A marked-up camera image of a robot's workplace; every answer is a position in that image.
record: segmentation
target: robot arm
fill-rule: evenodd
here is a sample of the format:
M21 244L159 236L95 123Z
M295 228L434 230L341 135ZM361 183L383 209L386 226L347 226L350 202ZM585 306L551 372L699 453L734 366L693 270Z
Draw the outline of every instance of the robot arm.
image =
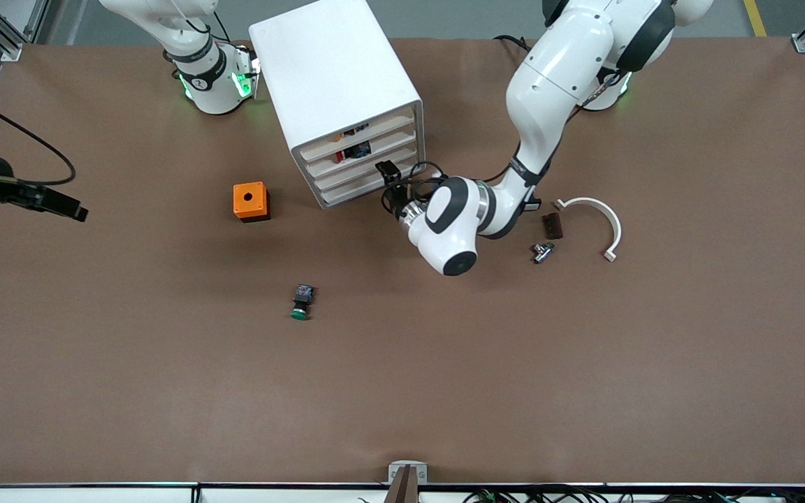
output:
M217 0L100 0L160 42L179 69L185 94L202 112L233 111L254 95L259 67L247 48L214 41L202 16Z
M476 237L503 238L549 171L575 105L606 96L613 105L628 77L667 48L678 22L699 19L712 0L546 0L549 28L515 71L505 96L521 143L501 182L454 176L427 204L408 201L400 223L435 270L457 276L477 260Z

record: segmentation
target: brown table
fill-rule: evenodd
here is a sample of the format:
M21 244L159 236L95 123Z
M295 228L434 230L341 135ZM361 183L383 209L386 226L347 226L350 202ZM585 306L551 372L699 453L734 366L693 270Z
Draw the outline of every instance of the brown table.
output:
M497 41L396 41L428 156L488 176L517 136ZM805 55L676 39L616 109L585 112L544 211L441 277L377 194L317 207L268 99L182 97L160 48L27 47L0 111L79 168L85 224L0 207L0 483L805 483ZM0 122L23 176L60 163ZM264 181L244 225L232 185ZM554 198L542 266L528 248ZM297 283L319 287L307 322Z

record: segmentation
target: orange component in shelf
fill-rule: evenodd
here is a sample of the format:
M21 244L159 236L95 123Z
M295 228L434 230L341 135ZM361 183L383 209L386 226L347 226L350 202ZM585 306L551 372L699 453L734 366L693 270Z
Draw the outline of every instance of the orange component in shelf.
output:
M269 191L263 182L235 185L232 199L234 214L244 223L260 222L272 217Z

